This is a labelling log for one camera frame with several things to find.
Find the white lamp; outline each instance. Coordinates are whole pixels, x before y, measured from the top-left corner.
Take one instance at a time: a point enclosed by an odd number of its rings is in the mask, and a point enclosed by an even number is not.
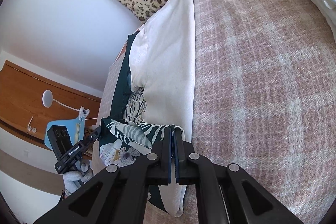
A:
[[[45,91],[43,92],[43,95],[42,95],[42,103],[43,103],[43,105],[44,105],[45,107],[51,107],[53,101],[59,103],[59,104],[62,105],[62,106],[65,106],[65,107],[67,107],[67,108],[70,108],[70,109],[72,109],[72,110],[79,111],[79,118],[80,118],[81,121],[82,121],[82,117],[83,117],[83,118],[86,118],[86,117],[89,115],[89,113],[90,113],[90,110],[89,110],[89,109],[85,110],[84,107],[82,107],[82,106],[81,106],[80,109],[76,109],[76,108],[67,106],[67,105],[65,105],[65,104],[62,104],[61,102],[59,102],[59,101],[57,101],[57,100],[55,100],[55,99],[53,98],[53,93],[51,92],[51,90],[45,90]]]

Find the wooden door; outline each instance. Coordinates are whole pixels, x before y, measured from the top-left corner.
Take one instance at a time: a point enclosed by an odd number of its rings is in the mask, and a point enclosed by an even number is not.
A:
[[[79,109],[90,109],[87,118],[98,116],[100,98],[65,87],[51,80],[35,75],[6,61],[0,71],[0,119],[8,125],[44,141],[47,123],[55,120],[74,119],[78,111],[53,102],[50,108],[42,104],[42,94],[51,90],[53,98],[65,105]],[[28,123],[36,133],[27,130]],[[96,124],[96,120],[85,121],[85,126]]]

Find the blue board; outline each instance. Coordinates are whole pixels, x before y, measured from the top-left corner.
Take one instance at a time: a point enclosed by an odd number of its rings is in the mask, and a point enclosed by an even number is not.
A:
[[[51,128],[51,126],[66,126],[68,133],[70,135],[70,140],[72,145],[75,145],[75,134],[76,134],[76,124],[79,123],[80,127],[79,127],[79,138],[78,141],[83,140],[84,138],[84,127],[85,127],[85,120],[83,119],[83,121],[81,121],[79,119],[79,115],[76,119],[72,119],[72,120],[59,120],[59,121],[51,121],[47,124],[47,129],[45,131],[45,137],[44,137],[44,144],[51,150],[53,150],[53,148],[51,147],[48,135],[47,135],[47,131],[49,128]]]

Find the gloved hand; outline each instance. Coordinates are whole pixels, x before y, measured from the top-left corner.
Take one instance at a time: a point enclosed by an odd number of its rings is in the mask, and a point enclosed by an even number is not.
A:
[[[81,160],[80,164],[81,172],[69,171],[63,174],[64,192],[67,196],[70,196],[79,188],[75,181],[81,180],[82,182],[86,183],[93,177],[92,169],[90,168],[90,162],[88,160]]]

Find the silver screw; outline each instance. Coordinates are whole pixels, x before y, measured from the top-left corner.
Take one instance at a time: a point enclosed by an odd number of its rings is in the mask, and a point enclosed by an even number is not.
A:
[[[149,160],[156,160],[158,158],[157,154],[155,153],[150,153],[147,155],[147,159]]]
[[[189,155],[189,158],[191,158],[192,160],[198,160],[200,158],[200,156],[197,153],[191,153]]]
[[[114,173],[116,172],[116,170],[118,169],[118,167],[114,164],[110,164],[106,167],[106,171],[109,173]]]
[[[239,170],[239,165],[238,164],[230,164],[229,169],[233,172],[237,172]]]

